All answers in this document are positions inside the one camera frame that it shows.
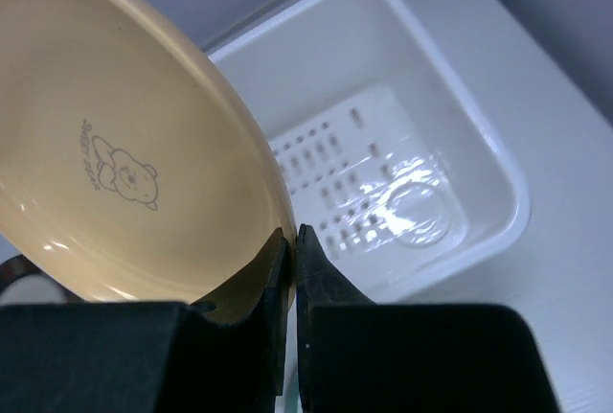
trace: basket hole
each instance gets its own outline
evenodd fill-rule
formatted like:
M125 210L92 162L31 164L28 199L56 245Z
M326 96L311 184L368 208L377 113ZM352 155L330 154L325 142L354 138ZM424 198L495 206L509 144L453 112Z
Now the basket hole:
M331 135L329 137L329 143L332 146L332 149L334 149L334 151L336 151L337 154L340 154L342 152L343 149L338 144L338 139L336 138L335 135Z
M303 156L305 157L305 160L308 162L308 164L311 167L315 166L315 163L313 162L313 155L311 154L311 152L308 149L305 149L303 151Z
M371 152L371 155L373 157L379 157L381 155L379 147L376 145L376 143L370 143L368 146L368 150Z
M296 171L297 174L302 174L303 169L300 166L300 162L298 162L298 159L295 156L291 158L291 167L294 168L294 171Z
M364 121L362 120L362 115L359 113L357 109L352 108L352 110L350 111L350 115L352 116L353 123L357 126L357 128L364 127Z

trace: cartoon bear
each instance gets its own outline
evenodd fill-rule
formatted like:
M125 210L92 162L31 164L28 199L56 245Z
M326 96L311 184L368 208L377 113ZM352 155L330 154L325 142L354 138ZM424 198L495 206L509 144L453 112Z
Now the cartoon bear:
M111 147L102 137L92 137L98 157L98 181L108 191L157 210L157 170L141 164L129 152Z

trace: plate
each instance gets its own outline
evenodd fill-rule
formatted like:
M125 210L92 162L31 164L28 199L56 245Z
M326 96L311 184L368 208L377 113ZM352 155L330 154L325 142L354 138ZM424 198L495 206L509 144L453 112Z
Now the plate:
M260 128L142 0L0 0L0 231L86 300L192 302L295 226Z

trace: white surface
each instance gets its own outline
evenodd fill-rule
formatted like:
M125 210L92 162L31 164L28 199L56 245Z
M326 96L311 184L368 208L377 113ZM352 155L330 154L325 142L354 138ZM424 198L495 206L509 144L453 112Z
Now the white surface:
M30 303L66 303L66 297L54 281L38 274L24 277L0 294L0 305Z
M525 228L521 174L401 0L303 0L211 59L270 140L297 222L373 299Z
M564 411L613 411L613 129L496 0L405 1L526 173L532 197L514 246L406 300L513 307L534 331Z

